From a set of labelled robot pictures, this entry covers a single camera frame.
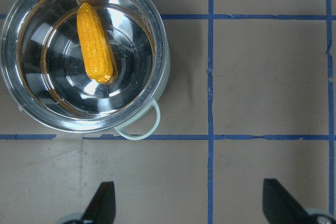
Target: gray floor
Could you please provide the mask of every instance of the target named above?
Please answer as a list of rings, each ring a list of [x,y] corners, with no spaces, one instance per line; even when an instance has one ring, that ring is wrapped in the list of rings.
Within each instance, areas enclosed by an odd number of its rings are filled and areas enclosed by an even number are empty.
[[[208,0],[153,1],[161,14],[208,13]],[[0,14],[13,2],[2,0]],[[215,0],[214,10],[325,15],[326,0]],[[206,135],[208,21],[164,24],[172,67],[155,134]],[[214,133],[328,135],[326,33],[323,20],[215,20]],[[335,46],[331,52],[336,55]],[[116,186],[116,224],[207,223],[207,141],[83,140],[117,133],[51,130],[19,112],[3,81],[0,90],[0,134],[56,134],[0,140],[1,224],[78,216],[107,180]],[[150,112],[128,130],[144,133],[154,118]],[[261,209],[266,177],[279,179],[304,207],[328,211],[328,163],[327,140],[215,141],[214,223],[267,223]]]

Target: black object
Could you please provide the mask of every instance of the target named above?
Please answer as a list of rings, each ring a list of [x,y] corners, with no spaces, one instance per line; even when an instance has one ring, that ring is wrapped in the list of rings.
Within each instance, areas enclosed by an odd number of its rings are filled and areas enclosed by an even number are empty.
[[[116,216],[115,203],[114,183],[103,182],[81,219],[67,221],[64,224],[113,224]]]
[[[329,216],[309,215],[276,179],[265,179],[263,212],[270,224],[336,224]]]

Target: white handle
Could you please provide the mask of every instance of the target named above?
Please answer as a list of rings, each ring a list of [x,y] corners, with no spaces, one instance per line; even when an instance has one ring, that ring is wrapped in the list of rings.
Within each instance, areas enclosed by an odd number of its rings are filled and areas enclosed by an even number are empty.
[[[155,108],[155,111],[156,111],[156,120],[155,120],[155,123],[153,125],[153,127],[145,134],[143,135],[131,135],[131,134],[128,134],[125,132],[124,128],[129,126],[130,124],[134,123],[135,121],[137,121],[138,119],[140,119],[141,117],[143,117],[147,112],[148,110],[151,108],[151,107],[154,107]],[[159,105],[158,103],[155,101],[155,99],[153,98],[145,107],[142,108],[141,111],[139,111],[135,116],[133,116],[131,119],[129,119],[128,121],[114,127],[115,130],[120,134],[122,135],[123,137],[129,139],[129,140],[141,140],[141,139],[144,139],[148,136],[150,136],[155,130],[156,128],[158,127],[159,125],[159,122],[160,122],[160,119],[161,119],[161,113],[160,113],[160,108],[159,108]]]

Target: yellow corn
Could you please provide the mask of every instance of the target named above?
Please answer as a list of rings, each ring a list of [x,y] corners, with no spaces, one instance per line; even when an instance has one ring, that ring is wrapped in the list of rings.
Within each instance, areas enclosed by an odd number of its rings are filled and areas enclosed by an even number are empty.
[[[87,3],[77,12],[77,32],[88,77],[99,83],[111,82],[117,74],[114,55],[98,13]]]

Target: cooking pot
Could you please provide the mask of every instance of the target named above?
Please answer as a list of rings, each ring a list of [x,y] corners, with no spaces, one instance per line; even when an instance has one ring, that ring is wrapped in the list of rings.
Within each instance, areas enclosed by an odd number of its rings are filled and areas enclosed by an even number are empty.
[[[76,28],[82,3],[98,12],[118,67],[111,84],[88,78]],[[1,65],[6,86],[26,113],[66,132],[109,128],[139,140],[160,122],[160,98],[170,53],[151,0],[16,0],[4,22]],[[125,127],[156,111],[153,127],[131,135]]]

